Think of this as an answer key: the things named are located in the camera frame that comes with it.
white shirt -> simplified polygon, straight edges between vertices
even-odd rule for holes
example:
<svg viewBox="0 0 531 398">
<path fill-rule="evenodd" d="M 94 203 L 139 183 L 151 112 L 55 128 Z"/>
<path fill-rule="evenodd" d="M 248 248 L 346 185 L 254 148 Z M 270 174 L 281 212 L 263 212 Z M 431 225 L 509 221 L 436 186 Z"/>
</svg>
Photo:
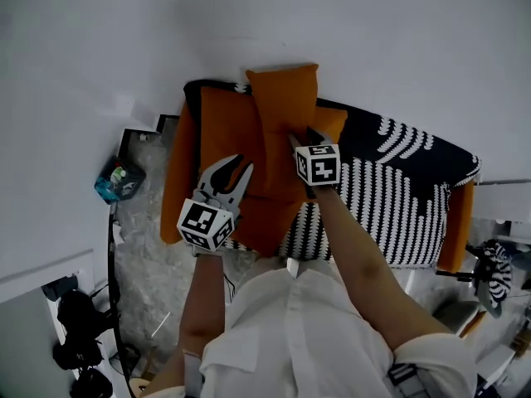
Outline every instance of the white shirt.
<svg viewBox="0 0 531 398">
<path fill-rule="evenodd" d="M 475 361 L 457 336 L 418 337 L 393 354 L 338 281 L 312 269 L 293 279 L 278 269 L 236 294 L 225 333 L 203 353 L 201 397 L 404 396 L 387 375 L 393 364 L 414 364 L 431 397 L 474 395 Z M 181 396 L 177 387 L 151 398 Z"/>
</svg>

black cable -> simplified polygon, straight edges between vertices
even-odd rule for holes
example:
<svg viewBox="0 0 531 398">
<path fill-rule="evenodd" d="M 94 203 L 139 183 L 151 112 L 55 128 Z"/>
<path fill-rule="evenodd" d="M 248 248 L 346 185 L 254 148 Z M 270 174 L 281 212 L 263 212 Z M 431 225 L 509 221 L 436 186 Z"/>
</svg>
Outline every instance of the black cable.
<svg viewBox="0 0 531 398">
<path fill-rule="evenodd" d="M 229 299 L 232 302 L 232 299 L 234 298 L 234 295 L 236 294 L 236 286 L 229 280 L 229 278 L 227 277 L 225 273 L 223 273 L 223 277 L 225 277 L 225 280 L 227 282 L 227 287 L 229 288 Z"/>
<path fill-rule="evenodd" d="M 90 299 L 94 298 L 99 292 L 101 292 L 103 289 L 105 289 L 107 286 L 109 286 L 109 284 L 106 284 L 103 288 L 100 288 L 98 290 L 96 290 L 91 296 L 90 296 Z"/>
<path fill-rule="evenodd" d="M 124 373 L 122 373 L 120 370 L 118 370 L 112 363 L 112 361 L 117 361 L 120 365 L 122 362 L 119 360 L 118 353 L 116 352 L 111 358 L 109 358 L 109 365 L 113 368 L 114 371 L 116 371 L 119 375 L 123 376 Z"/>
</svg>

orange cushion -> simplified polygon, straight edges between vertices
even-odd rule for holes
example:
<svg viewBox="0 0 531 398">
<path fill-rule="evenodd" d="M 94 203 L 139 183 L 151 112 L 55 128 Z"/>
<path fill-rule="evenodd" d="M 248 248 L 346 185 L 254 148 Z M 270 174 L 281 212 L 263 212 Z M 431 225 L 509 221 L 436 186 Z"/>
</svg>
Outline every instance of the orange cushion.
<svg viewBox="0 0 531 398">
<path fill-rule="evenodd" d="M 285 201 L 304 200 L 304 184 L 294 170 L 289 133 L 304 143 L 306 127 L 327 133 L 337 143 L 346 111 L 315 108 L 318 65 L 291 70 L 246 72 L 258 108 L 265 147 L 264 195 Z"/>
<path fill-rule="evenodd" d="M 255 165 L 246 198 L 240 204 L 242 219 L 232 238 L 257 250 L 262 256 L 271 256 L 290 228 L 300 205 L 307 200 L 304 185 L 295 172 L 287 134 L 282 137 L 282 142 L 288 147 L 283 148 L 283 154 L 278 154 L 279 165 L 284 170 L 281 172 L 286 178 L 281 178 L 274 169 L 275 178 L 281 179 L 276 187 L 266 190 L 264 184 L 270 171 L 266 166 L 263 118 L 257 111 L 253 96 L 203 87 L 201 107 L 201 171 L 237 153 L 245 155 L 241 167 L 248 161 Z M 317 108 L 317 111 L 314 108 L 314 112 L 318 116 L 313 126 L 337 139 L 347 113 L 326 108 Z"/>
</svg>

white wall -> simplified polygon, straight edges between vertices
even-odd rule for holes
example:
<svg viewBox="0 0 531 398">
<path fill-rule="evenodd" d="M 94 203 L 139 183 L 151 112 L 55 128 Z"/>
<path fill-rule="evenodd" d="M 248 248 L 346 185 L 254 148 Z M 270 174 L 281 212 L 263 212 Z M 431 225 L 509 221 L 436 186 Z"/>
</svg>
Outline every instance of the white wall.
<svg viewBox="0 0 531 398">
<path fill-rule="evenodd" d="M 0 278 L 105 252 L 92 190 L 126 96 L 315 61 L 319 93 L 531 177 L 531 0 L 0 0 Z"/>
<path fill-rule="evenodd" d="M 504 376 L 507 376 L 504 382 L 496 386 L 496 390 L 502 398 L 529 397 L 529 389 L 531 388 L 531 355 L 526 353 L 519 360 L 511 362 Z M 528 393 L 522 395 L 524 388 L 527 389 Z"/>
<path fill-rule="evenodd" d="M 72 371 L 53 360 L 56 331 L 40 289 L 0 304 L 0 396 L 67 398 Z"/>
</svg>

gray floor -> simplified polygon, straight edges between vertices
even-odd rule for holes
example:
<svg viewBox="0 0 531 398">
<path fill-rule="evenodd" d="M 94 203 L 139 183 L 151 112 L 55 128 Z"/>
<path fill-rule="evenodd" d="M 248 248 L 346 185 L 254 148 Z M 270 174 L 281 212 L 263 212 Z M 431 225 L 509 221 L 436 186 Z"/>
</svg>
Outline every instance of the gray floor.
<svg viewBox="0 0 531 398">
<path fill-rule="evenodd" d="M 154 350 L 153 371 L 157 371 L 168 358 L 178 339 L 178 323 L 184 299 L 190 286 L 194 258 L 182 243 L 167 246 L 159 238 L 160 207 L 166 177 L 168 155 L 173 143 L 177 120 L 169 120 L 160 136 L 150 135 L 141 141 L 134 134 L 129 144 L 129 157 L 142 167 L 147 178 L 130 201 L 118 205 L 117 217 L 122 225 L 124 243 L 116 250 L 116 275 L 122 298 L 120 329 L 124 342 L 134 344 L 143 360 L 135 372 L 145 366 L 145 357 Z M 473 245 L 493 237 L 500 228 L 494 222 L 474 220 L 470 232 Z M 232 251 L 224 257 L 229 278 L 237 283 L 252 265 L 252 253 Z M 467 259 L 463 270 L 474 267 L 473 257 Z M 436 276 L 432 269 L 395 269 L 398 282 L 428 311 L 433 312 L 442 303 L 452 299 L 474 299 L 468 284 L 453 278 Z M 514 291 L 524 281 L 524 272 L 514 271 Z M 508 343 L 529 296 L 510 298 L 504 303 L 504 315 L 495 320 L 487 316 L 483 323 L 466 338 L 476 357 L 482 357 L 499 343 Z M 153 335 L 160 323 L 160 329 Z"/>
</svg>

